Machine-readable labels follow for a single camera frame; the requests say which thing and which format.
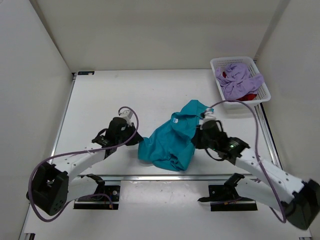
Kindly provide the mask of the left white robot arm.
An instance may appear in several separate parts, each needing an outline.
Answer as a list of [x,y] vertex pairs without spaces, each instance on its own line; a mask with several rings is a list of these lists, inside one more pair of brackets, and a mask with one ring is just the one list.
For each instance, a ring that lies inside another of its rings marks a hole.
[[83,151],[63,153],[52,163],[41,163],[32,174],[26,198],[34,208],[49,216],[59,214],[67,203],[79,198],[106,199],[104,180],[83,172],[104,161],[117,148],[134,146],[142,141],[134,123],[124,117],[114,117],[108,128],[99,131]]

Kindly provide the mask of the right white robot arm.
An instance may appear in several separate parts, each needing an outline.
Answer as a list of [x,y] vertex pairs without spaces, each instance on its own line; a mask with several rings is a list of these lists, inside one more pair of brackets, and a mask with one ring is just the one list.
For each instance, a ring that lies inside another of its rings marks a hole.
[[219,202],[226,198],[248,198],[284,215],[286,221],[300,230],[307,230],[320,212],[320,185],[304,181],[262,159],[237,137],[229,137],[218,120],[208,120],[196,127],[191,142],[196,149],[213,150],[217,160],[228,161],[256,177],[251,180],[234,173],[215,196],[202,197],[201,202]]

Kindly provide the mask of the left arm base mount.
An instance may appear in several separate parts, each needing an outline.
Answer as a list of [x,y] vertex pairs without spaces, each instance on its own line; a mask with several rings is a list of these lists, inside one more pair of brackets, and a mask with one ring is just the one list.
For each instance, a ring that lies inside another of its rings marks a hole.
[[105,180],[94,174],[81,175],[78,180],[86,180],[80,190],[84,190],[73,203],[75,210],[118,210],[121,196],[121,182]]

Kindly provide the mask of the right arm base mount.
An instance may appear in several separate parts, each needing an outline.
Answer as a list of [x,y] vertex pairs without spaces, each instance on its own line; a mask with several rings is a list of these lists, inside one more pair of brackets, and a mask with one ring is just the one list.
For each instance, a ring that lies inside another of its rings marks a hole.
[[236,191],[237,183],[245,176],[234,173],[223,184],[208,185],[208,196],[200,197],[199,203],[210,203],[211,212],[246,212],[257,211],[256,201],[240,196]]

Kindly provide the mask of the teal t shirt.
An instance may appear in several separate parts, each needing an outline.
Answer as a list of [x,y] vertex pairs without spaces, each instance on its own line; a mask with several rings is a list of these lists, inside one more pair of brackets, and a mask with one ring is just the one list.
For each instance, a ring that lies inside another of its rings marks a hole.
[[190,100],[154,130],[150,137],[145,137],[139,143],[138,159],[161,169],[186,171],[196,149],[192,138],[196,134],[201,114],[207,108],[198,100]]

